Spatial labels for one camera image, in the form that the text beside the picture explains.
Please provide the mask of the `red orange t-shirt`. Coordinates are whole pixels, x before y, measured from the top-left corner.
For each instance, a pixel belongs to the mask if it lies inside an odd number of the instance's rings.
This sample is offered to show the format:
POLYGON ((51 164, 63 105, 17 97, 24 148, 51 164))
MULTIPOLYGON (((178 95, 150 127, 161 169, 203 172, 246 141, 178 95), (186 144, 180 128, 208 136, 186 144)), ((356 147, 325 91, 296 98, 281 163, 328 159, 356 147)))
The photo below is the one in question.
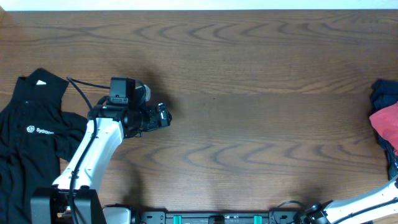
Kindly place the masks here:
POLYGON ((397 103, 375 112, 369 119, 378 135, 392 146, 397 155, 397 103))

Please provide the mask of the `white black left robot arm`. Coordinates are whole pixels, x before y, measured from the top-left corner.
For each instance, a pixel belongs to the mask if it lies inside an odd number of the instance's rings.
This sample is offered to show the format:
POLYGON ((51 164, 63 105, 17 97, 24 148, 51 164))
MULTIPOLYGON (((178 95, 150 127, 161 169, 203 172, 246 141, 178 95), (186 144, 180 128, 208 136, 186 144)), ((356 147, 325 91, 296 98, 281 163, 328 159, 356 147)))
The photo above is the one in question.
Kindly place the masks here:
POLYGON ((170 126, 165 103, 148 105, 150 88, 139 80, 113 77, 109 94, 89 106, 86 132, 66 169, 31 200, 32 223, 140 223, 129 205, 101 206, 98 191, 115 150, 124 139, 170 126))

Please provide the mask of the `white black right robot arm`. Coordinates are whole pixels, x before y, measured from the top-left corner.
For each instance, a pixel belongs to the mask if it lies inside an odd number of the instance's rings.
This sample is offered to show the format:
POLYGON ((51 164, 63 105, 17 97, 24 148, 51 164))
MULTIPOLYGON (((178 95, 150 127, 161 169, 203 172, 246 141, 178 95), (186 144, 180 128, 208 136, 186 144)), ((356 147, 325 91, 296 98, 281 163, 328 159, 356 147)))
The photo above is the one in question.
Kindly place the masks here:
POLYGON ((397 177, 359 196, 313 205, 295 223, 366 223, 397 213, 397 177))

